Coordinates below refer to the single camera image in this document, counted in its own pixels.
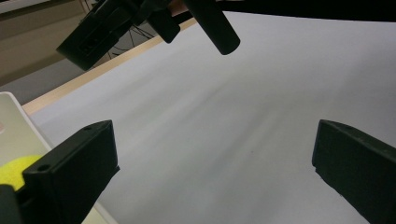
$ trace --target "beige wall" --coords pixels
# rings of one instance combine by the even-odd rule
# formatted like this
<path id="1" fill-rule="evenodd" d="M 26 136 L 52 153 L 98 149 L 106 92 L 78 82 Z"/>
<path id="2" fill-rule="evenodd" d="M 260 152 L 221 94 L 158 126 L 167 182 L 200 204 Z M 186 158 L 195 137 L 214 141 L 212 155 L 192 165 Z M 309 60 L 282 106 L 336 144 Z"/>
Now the beige wall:
<path id="1" fill-rule="evenodd" d="M 84 15 L 77 0 L 0 15 L 0 86 L 63 59 L 56 48 Z"/>

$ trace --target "cable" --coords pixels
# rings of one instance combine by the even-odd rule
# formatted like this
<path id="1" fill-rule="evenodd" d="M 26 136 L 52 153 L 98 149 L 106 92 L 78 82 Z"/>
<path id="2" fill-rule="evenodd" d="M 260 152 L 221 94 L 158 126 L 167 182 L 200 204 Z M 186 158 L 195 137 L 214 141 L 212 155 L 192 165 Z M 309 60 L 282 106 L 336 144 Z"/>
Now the cable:
<path id="1" fill-rule="evenodd" d="M 139 32 L 137 32 L 136 30 L 132 30 L 133 32 L 135 32 L 135 33 L 137 33 L 137 34 L 139 34 L 139 35 L 142 35 L 142 36 L 144 36 L 145 38 L 147 38 L 147 39 L 149 39 L 149 37 L 148 36 L 146 36 L 145 34 L 143 34 L 143 33 L 139 33 Z"/>
<path id="2" fill-rule="evenodd" d="M 119 48 L 117 48 L 116 46 L 113 46 L 113 48 L 119 49 Z M 119 49 L 119 50 L 127 51 L 127 50 L 130 50 L 130 49 Z"/>
<path id="3" fill-rule="evenodd" d="M 91 9 L 90 9 L 90 6 L 88 5 L 87 0 L 85 0 L 84 2 L 85 2 L 85 5 L 87 5 L 87 9 L 88 9 L 88 10 L 91 10 Z"/>
<path id="4" fill-rule="evenodd" d="M 152 35 L 151 33 L 147 32 L 147 31 L 145 31 L 145 30 L 140 29 L 139 27 L 135 27 L 135 28 L 136 28 L 137 30 L 139 30 L 140 32 L 146 33 L 146 34 L 149 35 L 150 37 L 154 37 L 154 35 Z"/>
<path id="5" fill-rule="evenodd" d="M 128 30 L 129 36 L 131 37 L 131 41 L 132 41 L 132 46 L 134 48 L 134 39 L 132 38 L 132 33 L 131 30 Z"/>

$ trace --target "tennis ball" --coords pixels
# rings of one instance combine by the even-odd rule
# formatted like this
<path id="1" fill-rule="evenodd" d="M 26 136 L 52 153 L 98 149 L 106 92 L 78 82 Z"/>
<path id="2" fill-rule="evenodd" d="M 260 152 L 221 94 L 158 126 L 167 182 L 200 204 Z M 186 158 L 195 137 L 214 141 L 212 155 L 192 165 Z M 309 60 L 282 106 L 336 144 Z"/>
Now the tennis ball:
<path id="1" fill-rule="evenodd" d="M 0 166 L 0 184 L 8 184 L 15 190 L 24 185 L 22 171 L 38 161 L 42 156 L 33 155 L 17 158 Z"/>

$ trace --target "black cylinder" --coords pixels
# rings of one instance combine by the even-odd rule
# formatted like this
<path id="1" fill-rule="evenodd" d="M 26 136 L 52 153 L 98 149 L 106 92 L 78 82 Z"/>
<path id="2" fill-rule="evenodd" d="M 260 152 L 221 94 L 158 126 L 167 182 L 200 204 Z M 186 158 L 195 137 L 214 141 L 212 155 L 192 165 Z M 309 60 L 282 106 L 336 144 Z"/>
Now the black cylinder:
<path id="1" fill-rule="evenodd" d="M 184 3 L 221 54 L 238 48 L 241 41 L 215 0 L 184 0 Z"/>

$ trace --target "white table surface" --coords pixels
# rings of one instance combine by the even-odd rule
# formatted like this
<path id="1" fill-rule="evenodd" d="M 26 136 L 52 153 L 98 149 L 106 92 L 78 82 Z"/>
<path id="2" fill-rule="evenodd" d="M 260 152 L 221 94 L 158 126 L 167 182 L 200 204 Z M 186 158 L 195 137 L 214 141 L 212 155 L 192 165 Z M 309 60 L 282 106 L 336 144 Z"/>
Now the white table surface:
<path id="1" fill-rule="evenodd" d="M 311 157 L 320 119 L 396 146 L 396 23 L 226 15 L 231 55 L 193 25 L 34 123 L 58 145 L 113 120 L 121 170 L 100 202 L 121 224 L 367 223 Z"/>

